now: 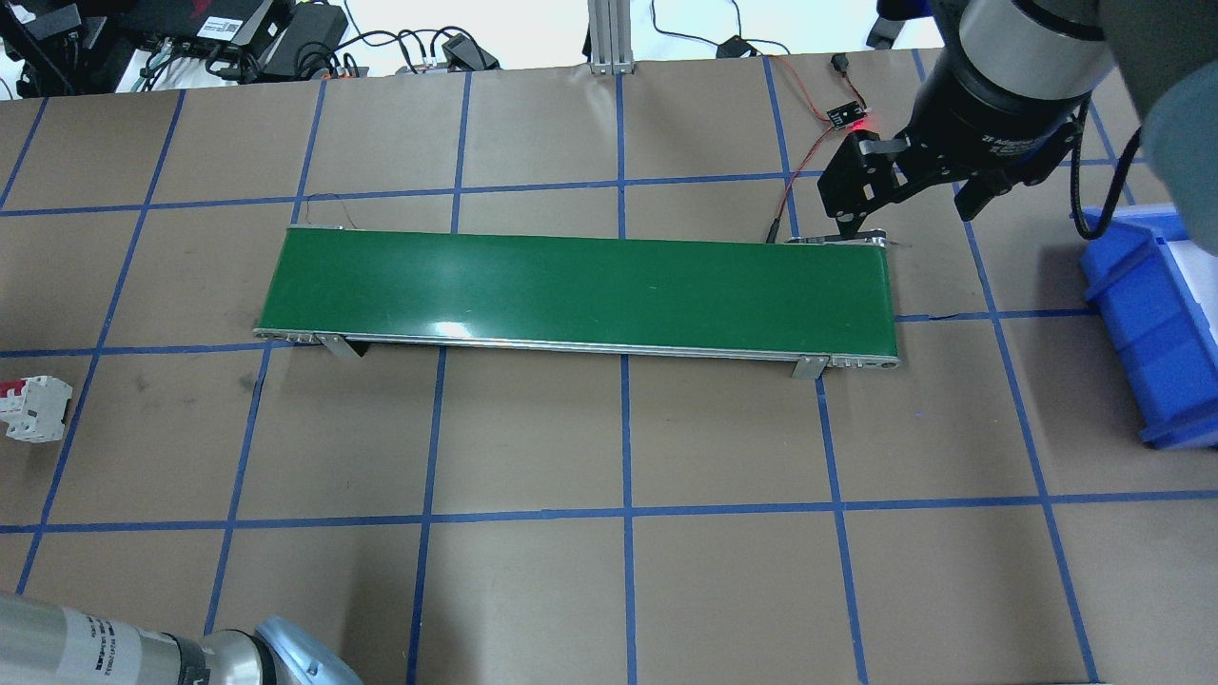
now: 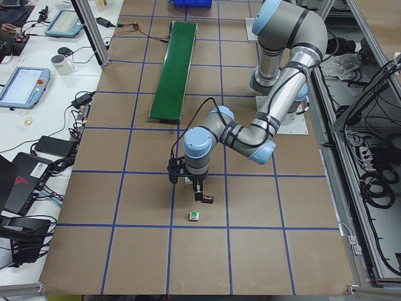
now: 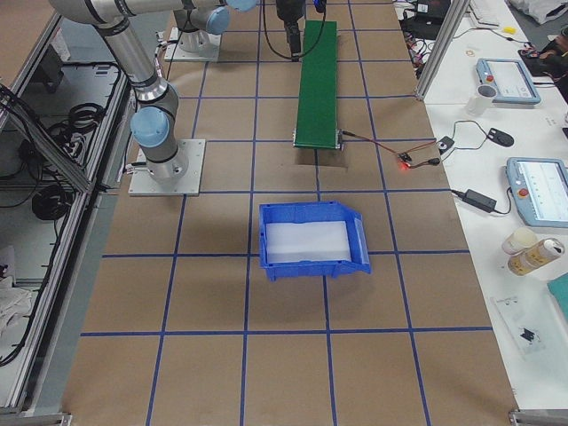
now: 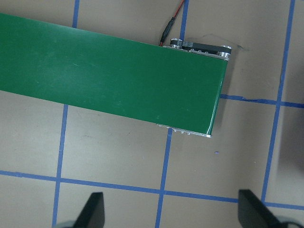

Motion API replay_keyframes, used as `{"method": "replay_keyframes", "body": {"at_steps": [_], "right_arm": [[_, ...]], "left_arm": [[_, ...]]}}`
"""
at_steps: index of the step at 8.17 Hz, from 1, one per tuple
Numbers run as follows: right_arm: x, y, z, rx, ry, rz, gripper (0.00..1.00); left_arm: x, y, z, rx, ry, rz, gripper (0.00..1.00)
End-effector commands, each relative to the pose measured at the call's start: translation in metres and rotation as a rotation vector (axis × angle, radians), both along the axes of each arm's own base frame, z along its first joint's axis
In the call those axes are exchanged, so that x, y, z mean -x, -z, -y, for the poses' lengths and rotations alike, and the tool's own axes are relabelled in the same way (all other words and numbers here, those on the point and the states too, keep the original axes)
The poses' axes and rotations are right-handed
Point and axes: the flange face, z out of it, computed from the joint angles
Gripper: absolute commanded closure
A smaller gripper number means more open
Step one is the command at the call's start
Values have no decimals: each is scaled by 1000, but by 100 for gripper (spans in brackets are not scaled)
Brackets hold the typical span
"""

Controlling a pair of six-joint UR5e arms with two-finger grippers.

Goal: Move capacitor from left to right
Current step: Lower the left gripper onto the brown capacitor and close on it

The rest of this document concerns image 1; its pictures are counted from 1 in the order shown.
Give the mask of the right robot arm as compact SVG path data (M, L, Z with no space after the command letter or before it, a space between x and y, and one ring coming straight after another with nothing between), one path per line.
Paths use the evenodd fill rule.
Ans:
M1140 126L1119 161L1142 157L1185 234L1216 252L1213 1L934 1L944 48L895 137L853 130L818 178L825 213L850 240L879 208L961 183L960 218L1079 154L1093 91L1118 72Z

